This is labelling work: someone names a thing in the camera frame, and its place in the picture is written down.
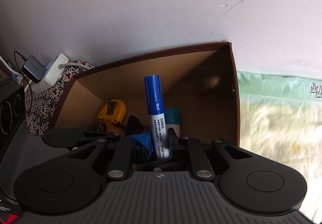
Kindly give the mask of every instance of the ribbed rubber surface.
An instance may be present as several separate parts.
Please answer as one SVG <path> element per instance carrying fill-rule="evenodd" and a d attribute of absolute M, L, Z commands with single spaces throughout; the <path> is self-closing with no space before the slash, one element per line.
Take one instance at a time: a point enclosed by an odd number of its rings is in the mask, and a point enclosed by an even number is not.
<path fill-rule="evenodd" d="M 209 182 L 188 172 L 139 172 L 110 183 L 99 199 L 81 211 L 63 216 L 25 212 L 15 224 L 301 224 L 311 223 L 299 212 L 262 217 L 238 210 Z"/>
<path fill-rule="evenodd" d="M 0 164 L 0 185 L 5 194 L 16 200 L 13 184 L 26 169 L 68 152 L 66 148 L 47 146 L 40 136 L 29 134 L 24 120 L 14 135 Z"/>

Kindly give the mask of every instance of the white cable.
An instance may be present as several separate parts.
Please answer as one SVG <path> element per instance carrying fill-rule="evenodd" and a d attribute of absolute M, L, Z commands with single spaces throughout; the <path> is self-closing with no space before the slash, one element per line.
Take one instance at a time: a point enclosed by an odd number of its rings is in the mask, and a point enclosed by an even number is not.
<path fill-rule="evenodd" d="M 4 61 L 4 59 L 1 56 L 0 56 L 0 60 L 4 63 L 4 65 L 7 67 L 8 70 L 10 70 L 12 73 L 22 77 L 22 75 L 20 73 L 15 72 L 12 68 L 10 68 L 10 66 L 7 64 L 7 62 Z"/>
<path fill-rule="evenodd" d="M 27 91 L 27 89 L 28 89 L 28 87 L 29 87 L 29 84 L 27 83 L 27 86 L 25 87 L 25 93 L 26 93 L 26 91 Z"/>
<path fill-rule="evenodd" d="M 59 64 L 59 65 L 58 65 L 58 68 L 59 68 L 59 69 L 62 69 L 63 67 L 66 67 L 66 66 L 77 66 L 77 67 L 82 67 L 82 68 L 85 68 L 85 69 L 91 69 L 90 67 L 85 66 L 85 65 L 82 65 L 82 64 L 79 64 L 79 63 L 65 63 L 65 64 Z"/>

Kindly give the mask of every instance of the blue marker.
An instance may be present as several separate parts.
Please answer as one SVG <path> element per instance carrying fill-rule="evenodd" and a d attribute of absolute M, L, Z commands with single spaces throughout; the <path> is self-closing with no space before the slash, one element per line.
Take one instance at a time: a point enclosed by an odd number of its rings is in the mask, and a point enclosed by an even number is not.
<path fill-rule="evenodd" d="M 148 113 L 151 116 L 151 130 L 157 160 L 169 158 L 168 139 L 166 137 L 164 106 L 158 75 L 144 78 L 147 95 Z"/>

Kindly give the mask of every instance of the cardboard box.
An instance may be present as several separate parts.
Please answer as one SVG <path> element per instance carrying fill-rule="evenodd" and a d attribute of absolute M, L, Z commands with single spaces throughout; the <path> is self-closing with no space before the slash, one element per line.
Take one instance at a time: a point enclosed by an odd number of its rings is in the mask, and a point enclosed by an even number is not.
<path fill-rule="evenodd" d="M 159 75 L 166 108 L 181 110 L 181 135 L 239 144 L 239 94 L 231 43 L 208 43 L 153 52 L 74 76 L 50 128 L 85 128 L 111 99 L 122 99 L 127 118 L 150 125 L 145 76 Z"/>

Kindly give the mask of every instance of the black cable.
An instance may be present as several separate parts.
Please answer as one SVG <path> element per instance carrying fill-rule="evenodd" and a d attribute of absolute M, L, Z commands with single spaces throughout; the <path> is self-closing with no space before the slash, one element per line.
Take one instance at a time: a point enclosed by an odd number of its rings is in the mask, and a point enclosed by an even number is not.
<path fill-rule="evenodd" d="M 18 71 L 20 72 L 20 74 L 22 75 L 22 77 L 24 78 L 24 80 L 27 82 L 29 88 L 30 88 L 30 93 L 31 93 L 31 101 L 30 101 L 30 106 L 29 106 L 29 109 L 28 109 L 28 112 L 27 112 L 27 109 L 26 109 L 26 104 L 25 104 L 25 110 L 26 110 L 26 113 L 27 115 L 29 116 L 30 114 L 30 110 L 31 110 L 31 106 L 33 105 L 33 91 L 31 90 L 31 86 L 29 84 L 29 81 L 28 79 L 25 77 L 25 75 L 22 73 L 21 69 L 19 68 L 19 65 L 17 63 L 17 59 L 16 59 L 16 53 L 24 60 L 24 61 L 27 61 L 26 57 L 22 54 L 20 54 L 18 51 L 14 51 L 13 52 L 13 58 L 14 58 L 14 61 L 16 63 L 16 66 L 17 66 L 17 69 Z"/>

